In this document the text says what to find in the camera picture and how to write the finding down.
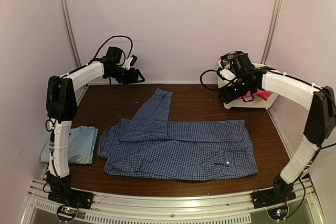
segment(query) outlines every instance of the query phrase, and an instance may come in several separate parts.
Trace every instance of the vertical metal post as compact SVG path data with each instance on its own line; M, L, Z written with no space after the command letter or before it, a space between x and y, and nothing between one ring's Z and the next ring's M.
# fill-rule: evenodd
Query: vertical metal post
M68 41L69 41L71 54L72 54L73 60L75 62L76 68L78 68L78 67L82 66L82 64L81 64L79 56L78 56L77 46L76 46L76 42L75 42L75 38L74 38L74 32L72 31L67 0L60 0L60 3L61 3L61 9L62 9L64 24L65 24L65 28L66 28L66 32L67 32L67 37L68 37Z
M265 43L264 53L263 57L261 59L261 64L265 64L267 62L267 59L269 57L269 53L274 41L274 35L276 31L276 27L278 24L279 16L280 16L280 10L282 6L282 0L274 0L274 6L273 6L273 13L272 18L268 30L268 35Z

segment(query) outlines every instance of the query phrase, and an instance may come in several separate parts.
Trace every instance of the light blue folded cloth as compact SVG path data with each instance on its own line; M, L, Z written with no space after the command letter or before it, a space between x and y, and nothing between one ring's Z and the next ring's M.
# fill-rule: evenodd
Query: light blue folded cloth
M92 164L94 145L98 129L80 126L69 132L68 162L69 164ZM41 153L41 162L49 163L49 141Z

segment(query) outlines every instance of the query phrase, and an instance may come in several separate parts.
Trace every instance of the folded clothing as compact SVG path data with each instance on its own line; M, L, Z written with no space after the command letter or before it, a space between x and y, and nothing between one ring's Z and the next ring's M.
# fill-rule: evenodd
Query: folded clothing
M103 133L104 171L132 177L209 180L258 173L244 121L168 122L172 92L157 90L132 120Z
M69 131L68 162L69 164L92 164L93 151L98 129L80 126ZM41 153L41 162L49 163L49 141Z

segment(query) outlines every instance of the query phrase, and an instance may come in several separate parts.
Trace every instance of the dark wooden table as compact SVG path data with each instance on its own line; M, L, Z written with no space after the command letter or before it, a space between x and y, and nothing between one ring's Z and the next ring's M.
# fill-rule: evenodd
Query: dark wooden table
M260 172L257 175L228 180L195 183L107 175L106 160L98 157L97 147L103 131L121 118L132 119L156 88L173 91L170 121L245 120L253 141ZM135 196L200 196L234 193L272 186L272 180L289 158L281 139L264 109L231 108L227 110L217 92L201 85L129 85L90 86L72 127L81 125L99 129L91 165L70 165L72 187L104 193Z

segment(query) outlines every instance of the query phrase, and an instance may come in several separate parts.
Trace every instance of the black and white plaid cloth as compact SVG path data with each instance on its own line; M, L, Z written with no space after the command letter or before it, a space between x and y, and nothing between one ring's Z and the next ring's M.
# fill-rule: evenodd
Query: black and white plaid cloth
M98 155L111 175L210 180L258 173L244 121L169 122L173 93L157 89L132 120L103 133Z

